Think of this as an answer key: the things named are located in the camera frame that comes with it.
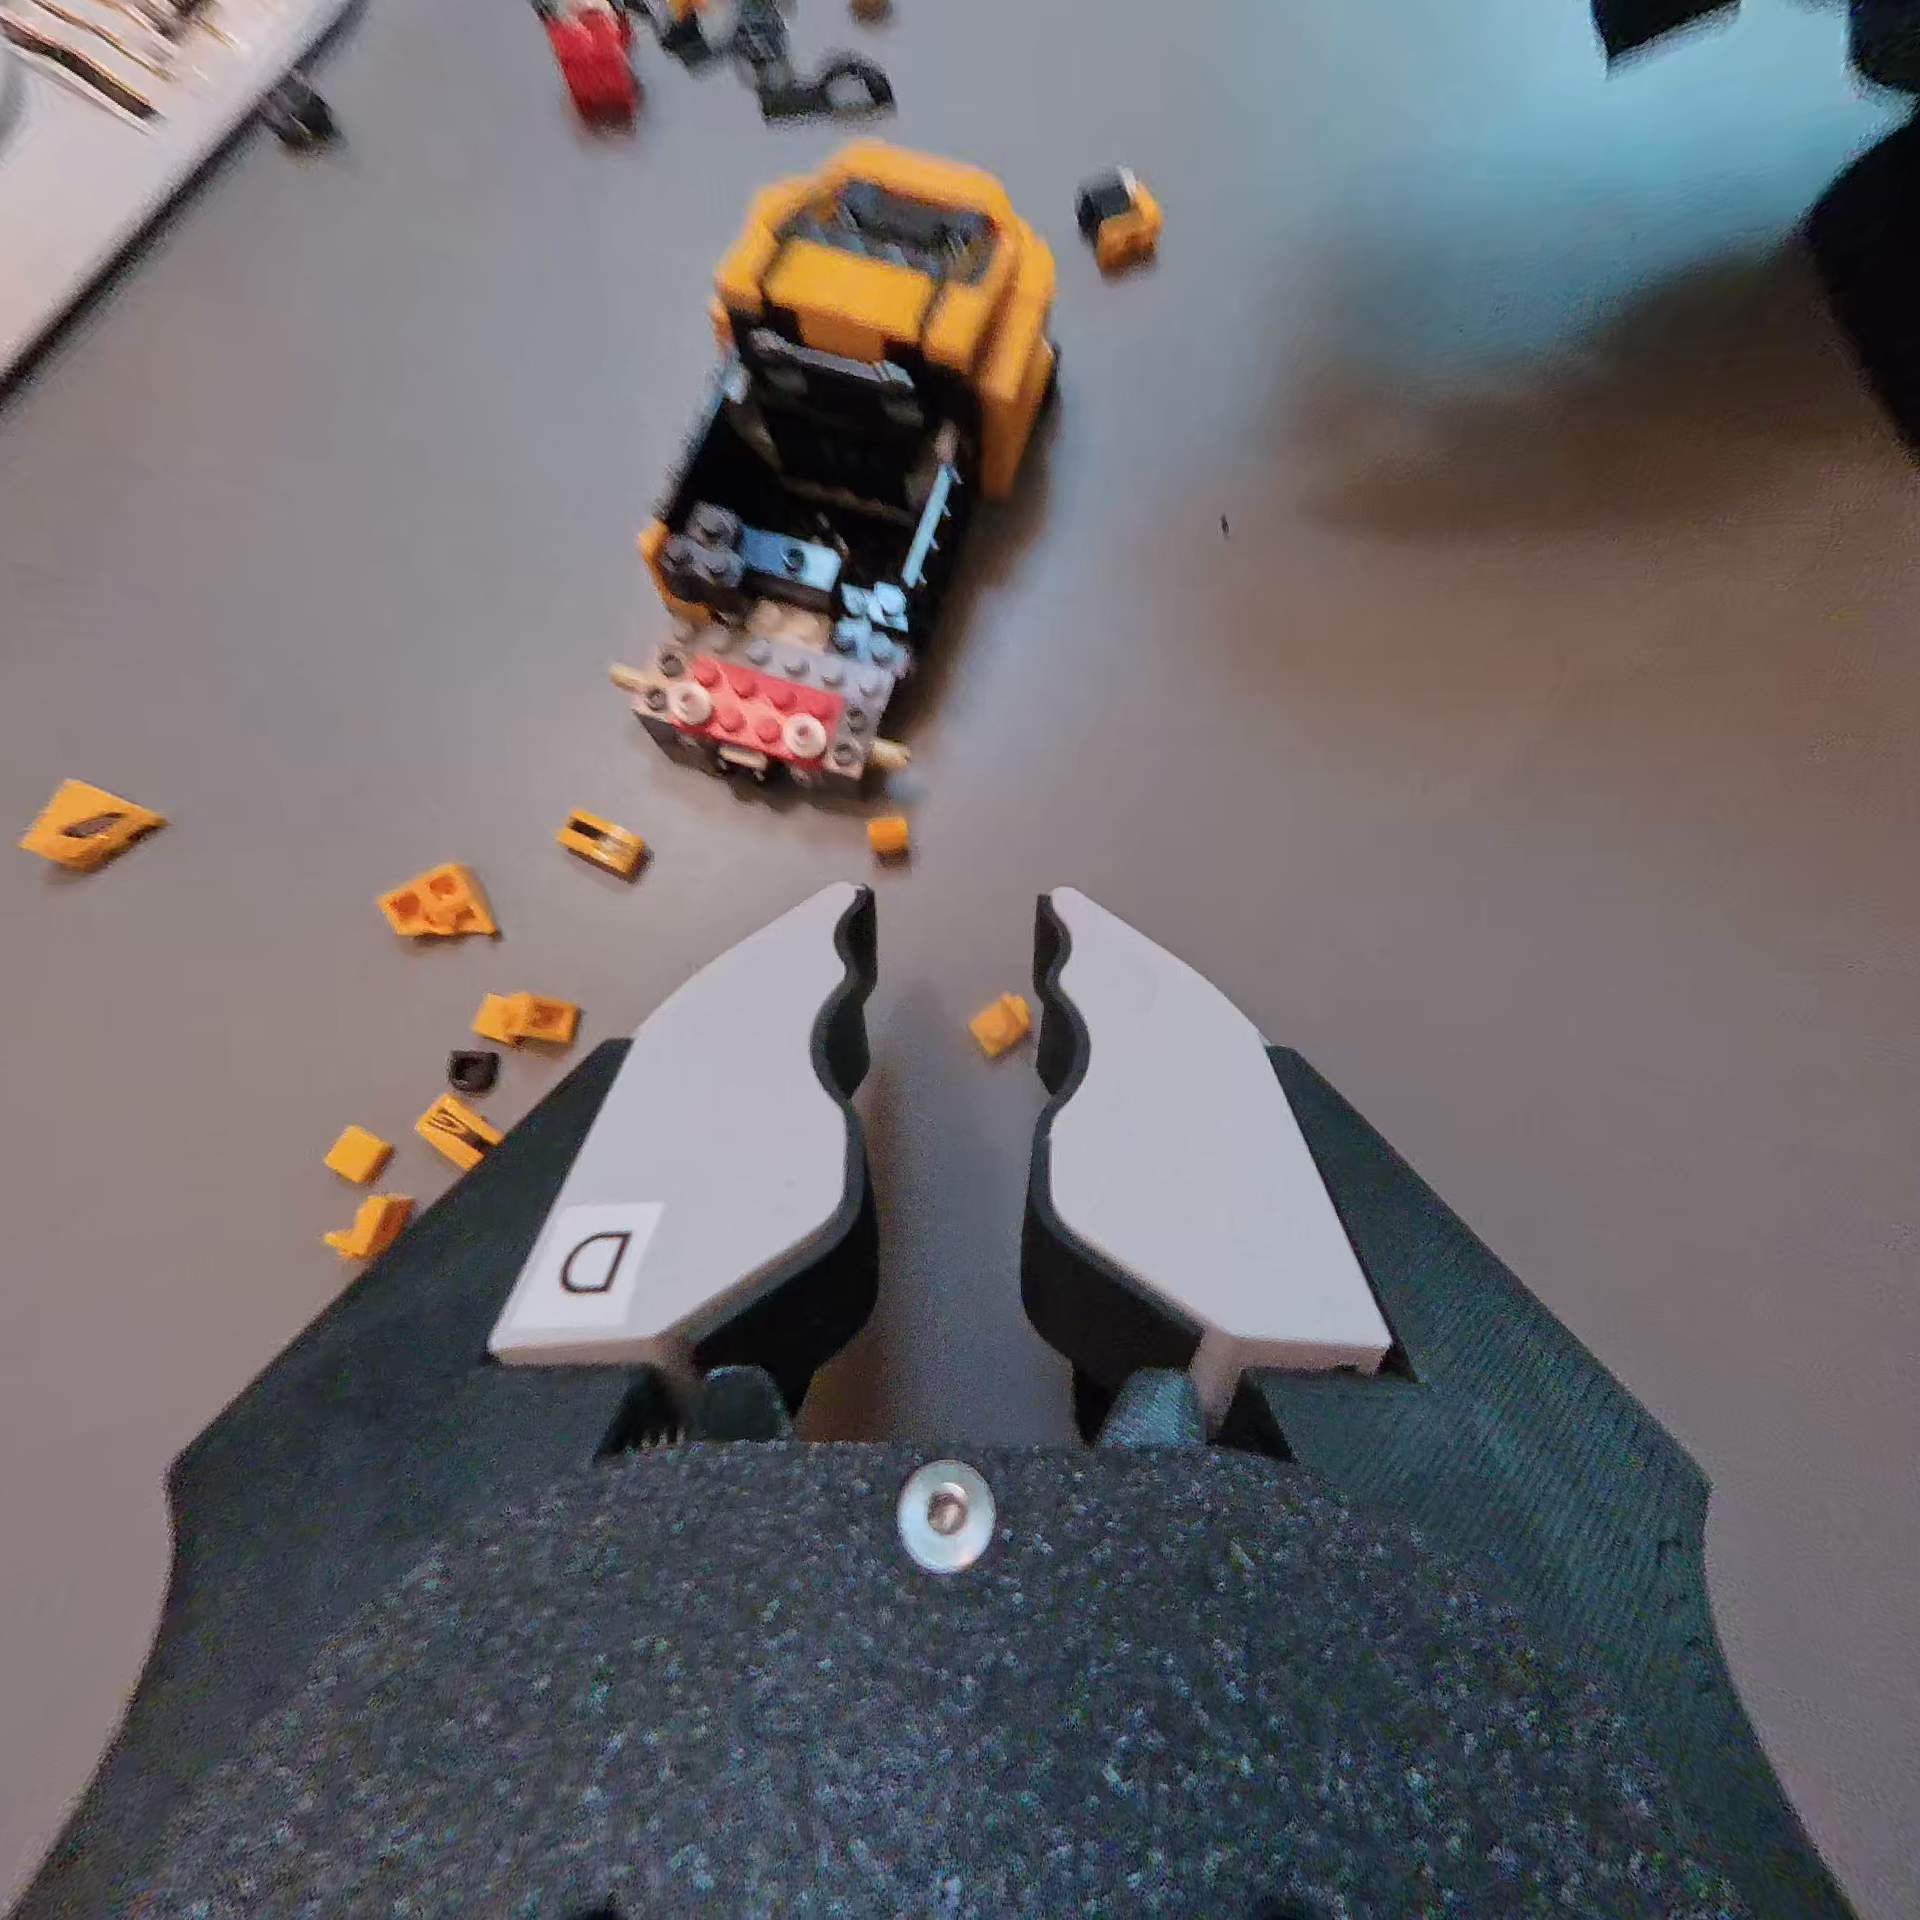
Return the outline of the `pile of small lego parts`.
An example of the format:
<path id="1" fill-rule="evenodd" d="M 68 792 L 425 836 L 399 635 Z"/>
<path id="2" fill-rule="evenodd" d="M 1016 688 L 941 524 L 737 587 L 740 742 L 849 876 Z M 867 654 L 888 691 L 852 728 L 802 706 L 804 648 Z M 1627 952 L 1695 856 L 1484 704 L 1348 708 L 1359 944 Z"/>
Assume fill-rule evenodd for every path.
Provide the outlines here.
<path id="1" fill-rule="evenodd" d="M 617 10 L 683 65 L 787 59 L 787 18 L 779 3 L 620 3 Z"/>

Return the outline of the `white stand base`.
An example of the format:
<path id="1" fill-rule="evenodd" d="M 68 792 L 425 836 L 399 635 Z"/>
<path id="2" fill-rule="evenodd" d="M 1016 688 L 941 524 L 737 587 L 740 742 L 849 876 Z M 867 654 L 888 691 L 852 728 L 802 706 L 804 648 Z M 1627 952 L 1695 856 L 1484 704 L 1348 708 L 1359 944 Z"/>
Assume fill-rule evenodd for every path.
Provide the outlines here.
<path id="1" fill-rule="evenodd" d="M 349 15 L 348 3 L 215 4 L 250 50 L 145 127 L 41 74 L 3 35 L 4 385 Z"/>

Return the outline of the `red lego seat piece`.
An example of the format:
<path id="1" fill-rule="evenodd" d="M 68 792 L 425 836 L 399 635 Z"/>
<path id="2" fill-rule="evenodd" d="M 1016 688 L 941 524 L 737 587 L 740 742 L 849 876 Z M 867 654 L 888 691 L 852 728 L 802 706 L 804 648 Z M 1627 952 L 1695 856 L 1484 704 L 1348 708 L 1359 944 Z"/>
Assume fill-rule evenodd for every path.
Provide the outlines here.
<path id="1" fill-rule="evenodd" d="M 576 115 L 595 129 L 628 127 L 641 102 L 628 4 L 533 3 L 533 10 Z"/>

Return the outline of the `yellow black lego car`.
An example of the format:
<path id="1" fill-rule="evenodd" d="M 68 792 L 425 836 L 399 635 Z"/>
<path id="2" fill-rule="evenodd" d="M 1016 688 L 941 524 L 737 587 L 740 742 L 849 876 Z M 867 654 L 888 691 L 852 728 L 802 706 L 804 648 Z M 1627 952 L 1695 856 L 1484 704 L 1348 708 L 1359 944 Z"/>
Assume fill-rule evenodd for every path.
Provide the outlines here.
<path id="1" fill-rule="evenodd" d="M 1050 244 L 961 161 L 859 139 L 754 196 L 639 538 L 668 630 L 611 675 L 661 752 L 844 795 L 901 763 L 885 714 L 1059 391 L 1055 295 Z"/>

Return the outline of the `orange lego pieces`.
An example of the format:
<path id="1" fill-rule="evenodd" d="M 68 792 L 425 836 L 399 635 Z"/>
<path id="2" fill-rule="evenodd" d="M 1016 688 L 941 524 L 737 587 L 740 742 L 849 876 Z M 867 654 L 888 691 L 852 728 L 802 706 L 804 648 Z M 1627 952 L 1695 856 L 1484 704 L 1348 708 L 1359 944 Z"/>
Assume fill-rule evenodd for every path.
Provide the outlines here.
<path id="1" fill-rule="evenodd" d="M 66 779 L 19 846 L 61 871 L 95 874 L 162 826 L 162 817 L 147 807 L 97 785 Z M 565 819 L 559 842 L 571 858 L 617 880 L 635 880 L 650 858 L 635 832 L 580 809 Z M 473 871 L 459 862 L 444 862 L 407 880 L 379 896 L 375 908 L 389 929 L 409 942 L 496 935 L 489 902 Z M 487 1040 L 489 1050 L 565 1050 L 576 1040 L 579 1025 L 580 1008 L 573 1001 L 517 992 L 485 996 L 472 1031 Z M 450 1090 L 420 1116 L 416 1135 L 459 1170 L 477 1166 L 500 1140 L 498 1129 Z M 325 1166 L 348 1185 L 369 1187 L 392 1156 L 392 1144 L 352 1124 L 327 1150 Z M 365 1265 L 393 1247 L 412 1214 L 412 1198 L 375 1193 L 359 1206 L 346 1231 L 325 1235 L 325 1247 L 339 1259 Z"/>

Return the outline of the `black lego arch piece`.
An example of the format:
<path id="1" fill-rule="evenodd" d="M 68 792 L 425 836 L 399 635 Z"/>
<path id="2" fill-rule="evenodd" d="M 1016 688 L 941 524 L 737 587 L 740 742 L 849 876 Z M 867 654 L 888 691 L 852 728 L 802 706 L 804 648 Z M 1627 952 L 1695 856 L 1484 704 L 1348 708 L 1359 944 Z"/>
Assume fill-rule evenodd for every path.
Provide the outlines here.
<path id="1" fill-rule="evenodd" d="M 888 74 L 865 56 L 837 56 L 809 76 L 802 76 L 788 62 L 759 65 L 754 68 L 754 94 L 769 124 L 852 122 L 897 107 L 897 92 Z"/>

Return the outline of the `lego sticker sheet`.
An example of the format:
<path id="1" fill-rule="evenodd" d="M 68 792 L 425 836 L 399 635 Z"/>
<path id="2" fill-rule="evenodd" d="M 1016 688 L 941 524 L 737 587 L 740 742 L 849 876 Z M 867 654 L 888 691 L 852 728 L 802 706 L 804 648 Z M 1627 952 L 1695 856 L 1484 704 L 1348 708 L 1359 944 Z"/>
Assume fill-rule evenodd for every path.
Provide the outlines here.
<path id="1" fill-rule="evenodd" d="M 215 3 L 4 3 L 3 35 L 41 74 L 139 127 L 211 92 L 250 50 Z"/>

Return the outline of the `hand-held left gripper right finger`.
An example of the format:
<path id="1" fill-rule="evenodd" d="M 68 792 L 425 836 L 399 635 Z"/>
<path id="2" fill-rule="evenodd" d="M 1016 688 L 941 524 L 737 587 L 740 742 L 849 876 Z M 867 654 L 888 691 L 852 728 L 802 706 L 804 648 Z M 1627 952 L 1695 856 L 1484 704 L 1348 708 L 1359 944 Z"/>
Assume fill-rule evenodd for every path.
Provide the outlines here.
<path id="1" fill-rule="evenodd" d="M 1072 1377 L 1379 1377 L 1392 1328 L 1259 1026 L 1065 886 L 1035 991 L 1023 1308 Z"/>

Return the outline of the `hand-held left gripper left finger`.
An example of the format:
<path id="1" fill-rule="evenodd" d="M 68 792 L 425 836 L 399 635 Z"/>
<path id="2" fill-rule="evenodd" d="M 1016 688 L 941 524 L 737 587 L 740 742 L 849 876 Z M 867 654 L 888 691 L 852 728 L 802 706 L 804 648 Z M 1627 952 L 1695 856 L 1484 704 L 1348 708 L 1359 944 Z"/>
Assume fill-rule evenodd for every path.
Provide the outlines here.
<path id="1" fill-rule="evenodd" d="M 811 1375 L 873 1310 L 877 903 L 837 880 L 631 1034 L 487 1337 L 500 1366 Z"/>

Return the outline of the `black orange lego subassembly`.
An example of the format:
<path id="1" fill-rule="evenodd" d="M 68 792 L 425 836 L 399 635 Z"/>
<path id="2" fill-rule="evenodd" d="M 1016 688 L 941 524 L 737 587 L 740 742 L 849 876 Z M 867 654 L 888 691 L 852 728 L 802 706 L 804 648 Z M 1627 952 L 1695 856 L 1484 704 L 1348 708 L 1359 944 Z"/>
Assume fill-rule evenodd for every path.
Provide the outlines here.
<path id="1" fill-rule="evenodd" d="M 1160 255 L 1161 208 L 1129 167 L 1115 166 L 1079 184 L 1072 212 L 1104 279 L 1139 270 Z"/>

